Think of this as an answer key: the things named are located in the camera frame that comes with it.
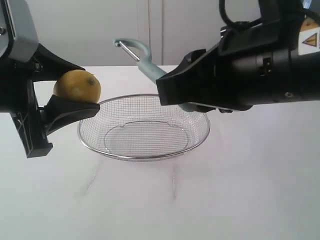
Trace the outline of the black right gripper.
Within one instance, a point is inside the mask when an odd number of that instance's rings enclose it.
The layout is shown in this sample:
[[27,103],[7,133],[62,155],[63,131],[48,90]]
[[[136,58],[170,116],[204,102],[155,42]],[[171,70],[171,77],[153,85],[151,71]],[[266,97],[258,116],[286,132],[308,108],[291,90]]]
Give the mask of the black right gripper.
[[195,111],[248,111],[255,105],[303,100],[295,68],[301,15],[289,15],[251,28],[220,29],[220,42],[188,53],[156,80],[163,106],[193,104]]

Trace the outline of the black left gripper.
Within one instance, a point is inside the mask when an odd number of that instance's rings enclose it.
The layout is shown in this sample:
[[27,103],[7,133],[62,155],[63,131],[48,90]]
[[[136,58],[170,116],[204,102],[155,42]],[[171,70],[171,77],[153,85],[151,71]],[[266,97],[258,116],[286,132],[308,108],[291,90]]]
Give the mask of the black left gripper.
[[10,114],[26,157],[44,157],[53,148],[47,135],[94,117],[100,105],[52,95],[39,110],[34,82],[56,81],[69,71],[85,69],[55,55],[41,43],[29,61],[9,59],[10,41],[8,34],[0,36],[0,111]]

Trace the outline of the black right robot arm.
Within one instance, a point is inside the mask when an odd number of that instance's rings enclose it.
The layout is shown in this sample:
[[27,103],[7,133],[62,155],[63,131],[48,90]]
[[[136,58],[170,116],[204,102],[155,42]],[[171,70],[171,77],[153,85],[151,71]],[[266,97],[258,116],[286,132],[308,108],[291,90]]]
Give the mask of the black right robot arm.
[[156,81],[160,103],[187,111],[247,111],[320,99],[320,16],[300,0],[261,0],[260,18],[225,23],[219,42],[188,53]]

